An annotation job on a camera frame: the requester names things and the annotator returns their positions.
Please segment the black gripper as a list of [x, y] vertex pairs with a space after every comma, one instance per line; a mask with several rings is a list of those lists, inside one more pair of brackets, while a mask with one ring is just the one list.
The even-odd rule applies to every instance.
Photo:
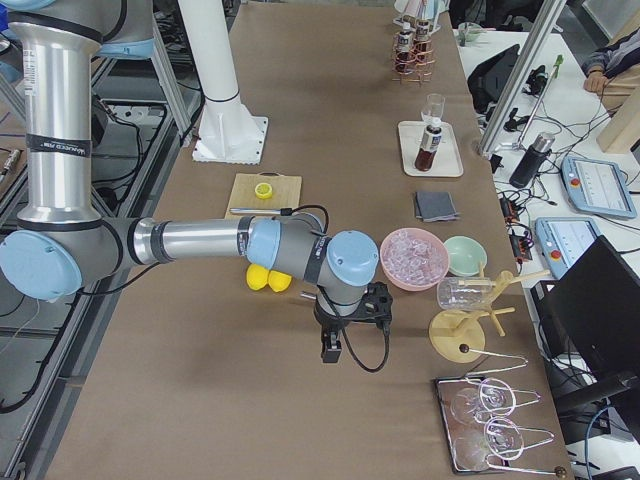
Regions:
[[340, 305], [331, 300], [325, 289], [318, 287], [319, 293], [314, 304], [314, 316], [321, 325], [321, 360], [323, 363], [337, 363], [342, 353], [340, 331], [350, 322], [371, 323], [384, 333], [390, 332], [393, 298], [383, 282], [369, 283], [360, 301], [351, 312], [343, 313]]

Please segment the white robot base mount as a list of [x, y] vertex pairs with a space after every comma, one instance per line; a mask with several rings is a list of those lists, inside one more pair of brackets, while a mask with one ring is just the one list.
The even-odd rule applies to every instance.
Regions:
[[183, 0], [179, 8], [205, 98], [193, 159], [259, 164], [268, 119], [242, 103], [222, 3]]

